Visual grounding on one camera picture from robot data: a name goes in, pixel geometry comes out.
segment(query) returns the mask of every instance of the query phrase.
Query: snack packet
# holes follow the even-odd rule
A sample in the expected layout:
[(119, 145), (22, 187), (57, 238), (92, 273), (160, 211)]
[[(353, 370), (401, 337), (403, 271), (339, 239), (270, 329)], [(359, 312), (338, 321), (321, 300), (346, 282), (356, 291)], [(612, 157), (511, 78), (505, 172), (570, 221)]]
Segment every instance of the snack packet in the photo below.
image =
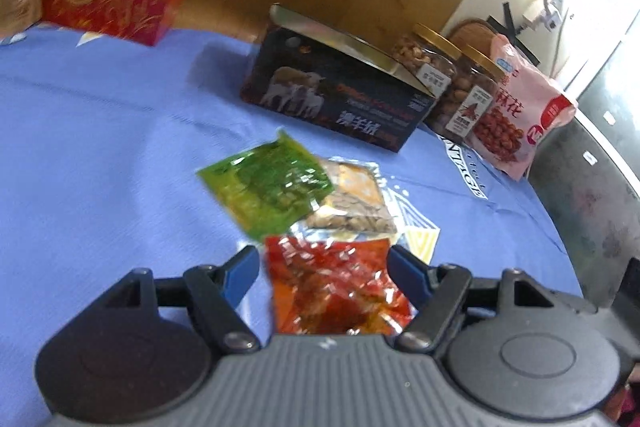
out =
[[(335, 175), (332, 172), (331, 162), (334, 162), (334, 165), (337, 162), (338, 164), (347, 163), (363, 166), (372, 174), (385, 201), (385, 212), (389, 213), (392, 220), (392, 223), (388, 223), (388, 225), (393, 232), (380, 233), (371, 232), (370, 230), (360, 232), (357, 230), (332, 229), (333, 222), (329, 223), (327, 228), (313, 228), (316, 225), (325, 225), (325, 222), (318, 221), (318, 217), (324, 219), (327, 214), (330, 216), (334, 214), (334, 207), (321, 207), (315, 214), (293, 225), (289, 230), (289, 234), (295, 237), (304, 237), (309, 242), (340, 241), (353, 243), (354, 241), (388, 239), (392, 245), (401, 245), (407, 248), (418, 259), (429, 264), (440, 235), (440, 228), (409, 201), (407, 198), (409, 193), (406, 190), (402, 190), (397, 180), (395, 180), (395, 176), (384, 177), (379, 165), (376, 163), (347, 160), (339, 156), (333, 156), (329, 160), (324, 160), (322, 165), (325, 165), (325, 171), (328, 172), (334, 187), (336, 187), (335, 192), (340, 190), (340, 187), (338, 186), (339, 181), (334, 179)], [(323, 206), (327, 200), (331, 200), (331, 197), (323, 201)]]
[(309, 229), (350, 232), (396, 233), (394, 218), (386, 207), (375, 163), (342, 158), (320, 159), (335, 190), (318, 210), (305, 219)]
[(412, 319), (408, 299), (386, 271), (386, 239), (340, 243), (268, 237), (278, 333), (400, 333)]
[(466, 143), (517, 181), (531, 165), (540, 139), (569, 123), (578, 104), (523, 58), (504, 35), (492, 40), (491, 60), (505, 75), (494, 102)]
[(284, 131), (198, 175), (253, 239), (285, 233), (334, 189), (318, 159)]

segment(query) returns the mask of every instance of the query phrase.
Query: dark gift box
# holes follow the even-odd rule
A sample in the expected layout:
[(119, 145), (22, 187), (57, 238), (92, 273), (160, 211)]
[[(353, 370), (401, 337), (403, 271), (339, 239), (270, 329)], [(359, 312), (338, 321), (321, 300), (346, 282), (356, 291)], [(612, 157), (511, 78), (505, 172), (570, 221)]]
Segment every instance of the dark gift box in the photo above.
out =
[(436, 100), (370, 44), (277, 4), (241, 89), (245, 102), (398, 152)]

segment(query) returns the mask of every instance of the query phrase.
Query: table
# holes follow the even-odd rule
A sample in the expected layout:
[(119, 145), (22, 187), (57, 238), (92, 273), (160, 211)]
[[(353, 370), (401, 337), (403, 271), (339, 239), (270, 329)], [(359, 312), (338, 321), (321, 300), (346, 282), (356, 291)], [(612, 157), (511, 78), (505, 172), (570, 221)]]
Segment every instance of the table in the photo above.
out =
[[(427, 130), (394, 154), (245, 104), (238, 92), (249, 50), (190, 30), (147, 48), (53, 27), (0, 48), (3, 427), (46, 419), (33, 380), (39, 348), (131, 268), (173, 277), (236, 252), (241, 230), (194, 173), (274, 139), (280, 126), (319, 155), (379, 163), (441, 229), (435, 263), (461, 264), (478, 277), (517, 266), (553, 289), (580, 294), (526, 180), (513, 182), (465, 150), (482, 198)], [(261, 273), (239, 314), (263, 341), (269, 305)]]

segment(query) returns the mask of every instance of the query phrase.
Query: product label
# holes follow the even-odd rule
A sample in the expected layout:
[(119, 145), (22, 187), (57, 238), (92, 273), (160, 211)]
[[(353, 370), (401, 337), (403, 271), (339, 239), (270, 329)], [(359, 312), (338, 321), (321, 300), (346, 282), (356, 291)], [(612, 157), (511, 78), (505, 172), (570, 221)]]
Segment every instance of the product label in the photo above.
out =
[(527, 141), (530, 145), (536, 145), (543, 136), (545, 136), (545, 130), (539, 125), (532, 125), (527, 131)]
[(476, 198), (480, 198), (481, 200), (487, 199), (484, 192), (482, 192), (482, 188), (480, 188), (478, 182), (476, 181), (476, 178), (474, 177), (478, 175), (477, 171), (475, 170), (470, 171), (469, 167), (465, 162), (465, 156), (464, 156), (462, 147), (460, 147), (460, 145), (453, 143), (450, 140), (446, 140), (444, 138), (442, 138), (441, 140), (443, 141), (445, 147), (447, 148), (447, 156), (449, 156), (449, 159), (458, 168), (458, 171), (460, 171), (460, 176), (462, 176), (463, 181), (465, 182), (466, 186), (469, 187), (469, 190), (471, 190), (471, 193)]
[(474, 86), (445, 129), (460, 137), (466, 137), (493, 99), (491, 93), (486, 92), (480, 86)]
[(341, 163), (338, 166), (338, 186), (371, 206), (384, 204), (376, 179), (363, 167)]
[(438, 71), (430, 64), (423, 65), (423, 67), (418, 70), (416, 76), (421, 83), (431, 89), (431, 92), (436, 98), (441, 97), (442, 93), (451, 83), (451, 79), (446, 74)]
[(510, 63), (504, 60), (504, 58), (498, 58), (495, 63), (498, 64), (498, 66), (500, 66), (500, 69), (505, 73), (511, 73), (513, 71), (513, 66), (511, 66)]
[(548, 129), (558, 115), (571, 106), (572, 103), (562, 94), (550, 100), (540, 116), (540, 125), (542, 128)]

